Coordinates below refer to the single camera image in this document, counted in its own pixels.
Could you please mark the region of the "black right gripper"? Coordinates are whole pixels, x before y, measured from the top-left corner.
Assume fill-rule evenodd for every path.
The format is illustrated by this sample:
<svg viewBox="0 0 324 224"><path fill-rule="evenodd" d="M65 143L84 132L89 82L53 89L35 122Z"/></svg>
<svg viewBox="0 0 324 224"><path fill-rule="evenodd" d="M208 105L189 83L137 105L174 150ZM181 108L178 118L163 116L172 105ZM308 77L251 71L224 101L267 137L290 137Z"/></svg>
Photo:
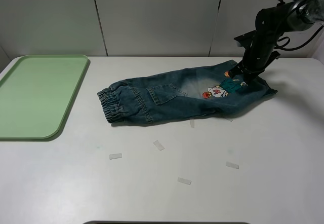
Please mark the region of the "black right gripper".
<svg viewBox="0 0 324 224"><path fill-rule="evenodd" d="M262 73L276 59L276 52L272 51L267 60L241 60L234 68L228 71L230 78L243 74L243 81L249 85L258 74Z"/></svg>

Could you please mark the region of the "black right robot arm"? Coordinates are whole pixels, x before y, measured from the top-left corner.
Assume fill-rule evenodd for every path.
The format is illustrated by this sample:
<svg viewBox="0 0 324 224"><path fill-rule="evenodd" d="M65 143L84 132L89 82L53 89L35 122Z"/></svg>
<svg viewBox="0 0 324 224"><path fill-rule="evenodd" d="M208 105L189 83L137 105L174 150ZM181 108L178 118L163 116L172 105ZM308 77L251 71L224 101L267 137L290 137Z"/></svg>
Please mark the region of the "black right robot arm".
<svg viewBox="0 0 324 224"><path fill-rule="evenodd" d="M235 37L235 41L244 47L244 56L240 63L229 70L228 76L242 75L250 83L276 59L279 51L296 51L307 46L322 30L323 26L303 44L289 48L290 38L287 32L300 32L315 24L323 25L323 0L277 0L275 7L262 9L255 20L255 30Z"/></svg>

